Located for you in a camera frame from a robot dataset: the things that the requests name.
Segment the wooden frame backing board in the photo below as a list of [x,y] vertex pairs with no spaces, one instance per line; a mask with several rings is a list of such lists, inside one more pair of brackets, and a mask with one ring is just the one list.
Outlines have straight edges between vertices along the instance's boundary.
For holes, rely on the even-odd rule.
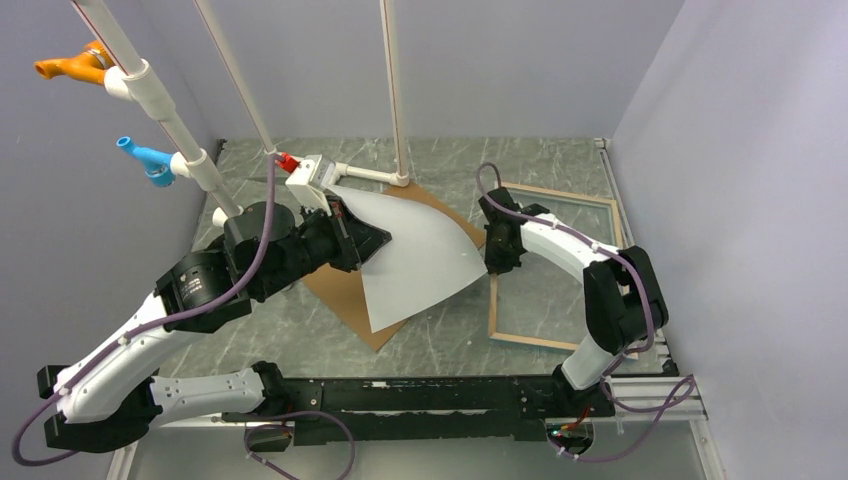
[[408,319],[377,333],[369,330],[364,290],[359,271],[346,273],[329,266],[304,279],[305,286],[372,350],[379,350]]

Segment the colourful photo poster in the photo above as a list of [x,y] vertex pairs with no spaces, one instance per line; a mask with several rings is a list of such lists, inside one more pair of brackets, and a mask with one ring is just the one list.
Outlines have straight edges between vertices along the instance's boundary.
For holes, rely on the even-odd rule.
[[391,235],[359,271],[377,333],[459,293],[487,273],[483,231],[411,182],[381,193],[335,186],[353,215]]

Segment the wooden picture frame with glass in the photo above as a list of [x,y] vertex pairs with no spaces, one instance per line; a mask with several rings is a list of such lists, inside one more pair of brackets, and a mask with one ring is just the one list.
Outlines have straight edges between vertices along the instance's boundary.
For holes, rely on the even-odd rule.
[[[515,183],[504,187],[522,207],[539,204],[588,237],[625,245],[612,199]],[[580,278],[538,254],[523,254],[520,267],[491,278],[488,334],[496,341],[573,352],[587,334]]]

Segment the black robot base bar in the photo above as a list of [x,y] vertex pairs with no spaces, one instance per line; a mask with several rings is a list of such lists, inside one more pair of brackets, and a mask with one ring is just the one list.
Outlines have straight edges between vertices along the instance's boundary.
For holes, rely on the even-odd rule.
[[566,396],[552,375],[395,378],[289,378],[283,382],[297,446],[343,441],[510,437],[544,441],[549,428],[611,418],[597,387]]

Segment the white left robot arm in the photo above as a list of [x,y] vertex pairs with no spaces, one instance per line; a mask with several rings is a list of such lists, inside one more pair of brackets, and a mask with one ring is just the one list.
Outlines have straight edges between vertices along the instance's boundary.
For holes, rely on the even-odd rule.
[[41,397],[56,406],[44,424],[46,445],[105,453],[186,418],[234,413],[272,420],[288,413],[290,395],[272,362],[183,379],[161,377],[159,367],[319,268],[356,271],[390,241],[388,231],[355,215],[339,197],[328,210],[299,214],[277,203],[248,206],[226,220],[206,248],[168,270],[94,352],[38,373]]

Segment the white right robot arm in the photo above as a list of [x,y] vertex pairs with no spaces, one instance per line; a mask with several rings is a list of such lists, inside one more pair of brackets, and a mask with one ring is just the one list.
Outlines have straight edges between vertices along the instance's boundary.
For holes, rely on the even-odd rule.
[[532,253],[582,285],[587,334],[558,367],[563,380],[550,391],[555,409],[574,415],[618,359],[638,341],[650,344],[668,320],[650,258],[637,246],[599,242],[539,205],[521,209],[504,187],[484,193],[478,203],[486,219],[484,264],[490,274],[505,275]]

